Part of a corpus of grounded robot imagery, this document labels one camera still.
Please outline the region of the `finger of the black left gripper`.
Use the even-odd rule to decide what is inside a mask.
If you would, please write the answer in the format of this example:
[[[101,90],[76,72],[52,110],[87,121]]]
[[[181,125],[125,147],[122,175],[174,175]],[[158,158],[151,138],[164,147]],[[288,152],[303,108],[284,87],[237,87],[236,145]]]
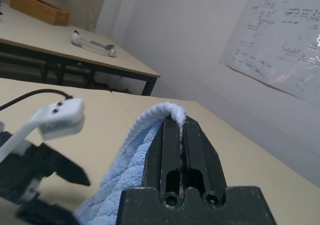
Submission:
[[[73,213],[58,205],[51,205],[41,200],[32,200],[23,204],[16,217],[32,225],[77,225]]]
[[[56,173],[62,179],[79,185],[90,186],[85,170],[45,143],[41,144],[41,161],[49,174]]]

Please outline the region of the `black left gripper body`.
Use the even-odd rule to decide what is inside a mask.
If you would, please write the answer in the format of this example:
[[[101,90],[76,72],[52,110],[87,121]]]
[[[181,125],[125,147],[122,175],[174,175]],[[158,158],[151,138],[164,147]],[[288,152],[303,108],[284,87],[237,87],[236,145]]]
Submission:
[[[14,204],[30,202],[38,196],[43,178],[56,169],[58,152],[45,143],[39,146],[24,140],[22,155],[11,152],[0,162],[0,196]]]

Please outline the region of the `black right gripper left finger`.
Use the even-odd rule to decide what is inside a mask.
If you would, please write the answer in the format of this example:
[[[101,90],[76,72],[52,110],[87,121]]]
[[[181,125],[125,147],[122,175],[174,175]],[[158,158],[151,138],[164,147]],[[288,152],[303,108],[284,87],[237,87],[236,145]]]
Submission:
[[[164,205],[180,204],[180,165],[180,128],[168,116],[145,155],[141,186],[156,189]]]

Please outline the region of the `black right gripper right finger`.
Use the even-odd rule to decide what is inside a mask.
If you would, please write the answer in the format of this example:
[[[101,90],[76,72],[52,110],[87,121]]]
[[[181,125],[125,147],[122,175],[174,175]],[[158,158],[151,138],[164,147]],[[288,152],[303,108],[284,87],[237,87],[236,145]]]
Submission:
[[[183,188],[195,188],[210,206],[221,206],[227,188],[219,155],[199,123],[187,116],[183,125]]]

